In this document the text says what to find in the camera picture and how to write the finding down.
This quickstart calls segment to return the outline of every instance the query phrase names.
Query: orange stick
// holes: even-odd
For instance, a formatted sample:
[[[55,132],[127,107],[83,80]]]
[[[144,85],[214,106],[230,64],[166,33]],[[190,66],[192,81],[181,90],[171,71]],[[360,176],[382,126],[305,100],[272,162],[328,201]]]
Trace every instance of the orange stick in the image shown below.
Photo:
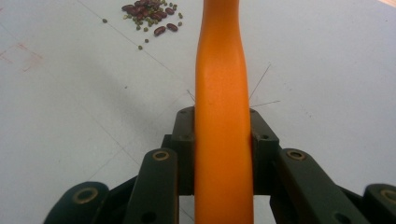
[[[253,223],[253,175],[238,0],[205,0],[196,61],[195,223]]]

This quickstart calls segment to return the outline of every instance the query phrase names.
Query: seed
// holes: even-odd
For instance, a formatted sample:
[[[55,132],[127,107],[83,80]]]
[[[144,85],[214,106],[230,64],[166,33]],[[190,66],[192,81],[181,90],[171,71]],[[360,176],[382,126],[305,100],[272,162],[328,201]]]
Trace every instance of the seed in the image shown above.
[[[136,7],[127,7],[125,11],[126,11],[128,14],[131,14],[131,15],[133,15],[133,16],[136,16],[136,15],[139,13],[139,11],[137,10]]]
[[[143,6],[142,6],[142,7],[137,7],[137,8],[136,8],[136,10],[137,10],[138,13],[143,12],[144,9],[146,9],[146,8],[143,7]]]
[[[123,6],[121,9],[122,9],[122,11],[126,11],[128,8],[133,8],[134,7],[134,5],[126,5],[126,6]]]
[[[147,17],[149,15],[149,11],[148,10],[143,10],[142,12],[144,17]]]
[[[170,8],[170,7],[167,7],[167,8],[165,9],[165,12],[168,13],[168,15],[173,15],[173,14],[175,14],[175,11],[174,11],[172,8]]]
[[[136,19],[139,21],[143,20],[143,14],[141,13],[137,14]]]
[[[157,21],[161,21],[163,19],[160,15],[158,15],[156,13],[151,14],[150,17]]]
[[[160,26],[157,29],[155,29],[154,35],[159,36],[159,35],[163,34],[163,32],[165,32],[165,30],[166,30],[166,28],[164,26]]]
[[[173,32],[176,32],[178,30],[177,26],[175,26],[173,23],[166,24],[166,27],[168,27],[168,29]]]
[[[168,16],[168,14],[166,14],[166,12],[161,12],[161,11],[158,11],[158,12],[156,12],[155,14],[161,16],[161,18],[163,18],[163,19],[166,18],[166,17]]]

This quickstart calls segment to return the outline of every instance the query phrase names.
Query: bean pile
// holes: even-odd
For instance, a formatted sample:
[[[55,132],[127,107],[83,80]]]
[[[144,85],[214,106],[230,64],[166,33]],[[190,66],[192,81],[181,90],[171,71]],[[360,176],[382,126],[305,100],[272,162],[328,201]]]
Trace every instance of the bean pile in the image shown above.
[[[168,15],[174,15],[175,11],[177,11],[177,4],[168,4],[165,0],[139,0],[133,5],[126,5],[121,9],[127,13],[123,18],[125,20],[132,19],[136,24],[136,30],[141,30],[141,26],[144,26],[146,23],[147,26],[143,28],[143,31],[147,32],[149,27],[159,24],[161,21],[166,19]],[[178,17],[180,19],[183,18],[181,13],[178,13]],[[167,23],[166,27],[173,32],[178,30],[177,26],[173,23]],[[165,26],[160,26],[154,30],[154,36],[161,35],[165,31]]]

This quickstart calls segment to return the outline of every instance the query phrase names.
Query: white table surface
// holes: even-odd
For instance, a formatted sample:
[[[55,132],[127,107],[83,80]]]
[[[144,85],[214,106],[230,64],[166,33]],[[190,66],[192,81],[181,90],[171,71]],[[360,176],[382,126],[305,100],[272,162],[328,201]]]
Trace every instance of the white table surface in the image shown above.
[[[183,26],[157,38],[122,19],[132,2],[0,2],[0,223],[41,223],[74,185],[137,175],[194,105],[203,1],[176,0]],[[250,105],[281,146],[359,194],[396,185],[396,8],[241,0],[240,26]],[[255,223],[274,223],[268,197],[254,202]],[[180,223],[193,223],[192,197]]]

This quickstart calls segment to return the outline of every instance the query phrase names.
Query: kidney bean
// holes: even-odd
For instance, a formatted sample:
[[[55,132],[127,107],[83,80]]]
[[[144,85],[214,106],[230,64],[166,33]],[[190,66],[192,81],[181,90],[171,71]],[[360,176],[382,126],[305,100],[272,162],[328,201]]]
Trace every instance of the kidney bean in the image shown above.
[[[166,28],[164,26],[160,26],[157,29],[155,29],[154,35],[159,36],[159,35],[163,34],[163,32],[165,32],[165,30],[166,30]]]
[[[145,7],[141,6],[141,7],[137,7],[136,8],[138,12],[142,12],[144,9],[146,9]]]
[[[158,15],[156,13],[151,14],[150,17],[157,21],[161,21],[163,19],[160,15]]]
[[[141,13],[137,14],[137,15],[136,15],[136,19],[137,19],[138,21],[143,20],[143,14],[141,14]]]
[[[177,26],[175,26],[175,25],[172,24],[172,23],[166,24],[166,27],[168,27],[168,29],[171,30],[171,31],[173,31],[173,32],[176,32],[176,31],[178,30]]]
[[[131,7],[131,8],[126,9],[126,12],[128,14],[133,15],[133,16],[137,16],[137,14],[139,14],[139,12],[136,10],[135,7]]]
[[[168,14],[166,14],[166,12],[161,12],[161,11],[158,11],[158,12],[156,12],[156,14],[158,14],[159,16],[161,16],[161,18],[166,18],[167,16],[168,16]]]
[[[144,9],[142,11],[143,17],[147,17],[149,15],[149,11],[147,9]]]
[[[135,5],[136,7],[141,7],[141,6],[143,6],[141,1],[136,1],[136,2],[134,2],[134,5]]]
[[[134,5],[126,5],[126,6],[123,6],[121,9],[122,9],[122,11],[126,11],[128,8],[133,8],[134,7]]]
[[[174,11],[172,8],[170,8],[170,7],[167,7],[167,8],[165,9],[165,12],[168,13],[168,15],[173,15],[173,14],[175,14],[175,11]]]

